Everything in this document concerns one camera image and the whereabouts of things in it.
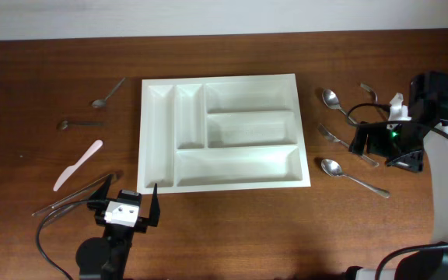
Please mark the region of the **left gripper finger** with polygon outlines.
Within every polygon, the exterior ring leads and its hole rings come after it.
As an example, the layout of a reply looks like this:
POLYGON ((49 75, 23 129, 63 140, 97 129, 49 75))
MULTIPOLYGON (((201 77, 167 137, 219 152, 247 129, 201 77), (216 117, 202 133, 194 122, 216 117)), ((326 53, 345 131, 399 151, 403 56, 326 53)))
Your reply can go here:
POLYGON ((113 175, 110 174, 101 186, 89 196, 89 202, 87 203, 87 208, 89 210, 97 210, 105 205, 112 179, 113 175))
POLYGON ((158 199, 158 184, 155 184, 152 191, 152 200, 149 209, 149 225, 151 227, 157 227, 159 224, 159 217, 160 217, 160 206, 158 199))

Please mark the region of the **steel tablespoon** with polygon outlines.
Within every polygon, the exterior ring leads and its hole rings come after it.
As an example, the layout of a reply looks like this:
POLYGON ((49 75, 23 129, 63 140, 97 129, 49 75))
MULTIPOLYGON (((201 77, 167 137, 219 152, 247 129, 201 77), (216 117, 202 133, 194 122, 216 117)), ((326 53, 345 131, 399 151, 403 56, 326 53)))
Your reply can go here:
POLYGON ((324 104, 332 109, 341 111, 346 117, 348 116, 347 112, 341 107, 338 96, 331 89, 324 89, 322 92, 322 100, 324 104))
POLYGON ((321 160, 321 164, 320 164, 322 170, 329 176, 331 177, 346 177, 350 180, 355 181, 356 183, 362 185, 363 187, 371 190, 372 192, 378 194, 379 196, 383 197, 383 198, 389 198, 390 197, 390 192, 378 187, 374 187, 371 184, 368 184, 366 182, 363 182, 351 175, 346 174, 341 166, 334 160, 332 159, 322 159, 321 160))

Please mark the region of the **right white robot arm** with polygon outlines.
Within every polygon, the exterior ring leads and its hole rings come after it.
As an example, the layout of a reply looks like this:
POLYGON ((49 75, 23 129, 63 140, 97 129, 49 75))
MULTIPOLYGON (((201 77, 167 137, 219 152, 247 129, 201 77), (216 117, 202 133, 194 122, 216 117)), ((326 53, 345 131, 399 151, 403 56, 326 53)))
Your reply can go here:
POLYGON ((383 122, 353 122, 349 151, 385 158, 386 166, 419 173, 423 160, 432 175, 434 228, 426 245, 388 254, 375 269, 350 267, 346 279, 448 279, 448 74, 425 72, 410 84, 409 101, 397 94, 383 105, 383 122))

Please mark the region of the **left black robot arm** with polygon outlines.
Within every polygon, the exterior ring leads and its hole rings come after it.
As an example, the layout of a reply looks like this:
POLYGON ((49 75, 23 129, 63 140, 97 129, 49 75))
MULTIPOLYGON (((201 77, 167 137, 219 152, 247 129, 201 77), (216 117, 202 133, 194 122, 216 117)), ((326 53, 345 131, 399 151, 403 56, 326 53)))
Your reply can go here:
POLYGON ((76 252, 75 261, 81 279, 122 279, 134 235, 146 233, 149 227, 156 227, 159 223, 161 210, 157 185, 153 188, 146 218, 139 215, 142 194, 121 190, 115 199, 107 197, 113 178, 108 176, 89 196, 87 208, 94 212, 96 224, 104 231, 101 237, 84 241, 76 252))

